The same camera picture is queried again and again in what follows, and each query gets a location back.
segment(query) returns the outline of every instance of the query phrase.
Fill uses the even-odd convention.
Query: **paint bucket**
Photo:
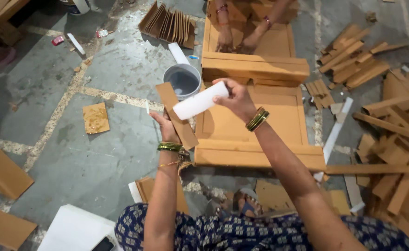
[[[190,64],[179,63],[164,72],[164,82],[170,82],[178,100],[185,100],[200,91],[201,76]]]
[[[90,3],[87,0],[60,0],[69,14],[82,15],[90,11]]]

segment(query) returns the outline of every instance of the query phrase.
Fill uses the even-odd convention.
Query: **gold bangle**
[[[164,166],[170,166],[170,165],[178,164],[178,163],[179,163],[179,160],[177,160],[177,161],[175,161],[175,162],[168,163],[168,164],[161,164],[161,165],[158,166],[158,168],[164,167]]]
[[[179,152],[183,145],[178,144],[178,143],[172,143],[172,142],[161,142],[158,145],[158,151],[161,150],[168,150],[168,151],[174,151],[174,152]]]
[[[261,106],[257,109],[256,116],[254,116],[251,121],[246,123],[246,129],[248,131],[253,132],[257,129],[265,120],[268,118],[269,112],[265,111],[265,109]]]

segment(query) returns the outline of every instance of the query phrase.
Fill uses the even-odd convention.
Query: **green bangle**
[[[265,111],[263,107],[257,109],[256,116],[254,116],[250,122],[246,123],[248,131],[253,132],[268,118],[269,112]]]
[[[174,152],[179,152],[183,145],[178,144],[178,143],[172,143],[172,142],[161,142],[158,145],[158,151],[161,150],[168,150],[168,151],[174,151]]]

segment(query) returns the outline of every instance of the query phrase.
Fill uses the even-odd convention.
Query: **woman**
[[[226,83],[230,97],[215,96],[213,101],[254,130],[298,214],[252,218],[258,207],[245,198],[238,201],[239,208],[251,203],[251,210],[226,221],[218,216],[194,220],[176,212],[180,140],[168,117],[151,113],[166,143],[158,147],[159,168],[150,203],[127,207],[116,224],[115,234],[125,250],[409,250],[409,238],[394,226],[367,217],[336,216],[308,169],[265,121],[267,112],[257,111],[241,84],[232,79],[213,84],[219,81]]]
[[[263,22],[246,37],[235,49],[238,54],[252,54],[257,48],[258,43],[271,26],[279,21],[279,18],[285,13],[285,10],[294,0],[276,0],[271,8],[271,13],[263,18]],[[217,6],[217,19],[220,25],[220,34],[218,36],[216,52],[232,53],[234,44],[232,41],[231,27],[229,26],[229,10],[226,0],[215,0]]]

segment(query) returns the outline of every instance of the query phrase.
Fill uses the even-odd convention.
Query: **mobile phone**
[[[110,236],[104,237],[92,251],[111,251],[116,246],[114,240]]]

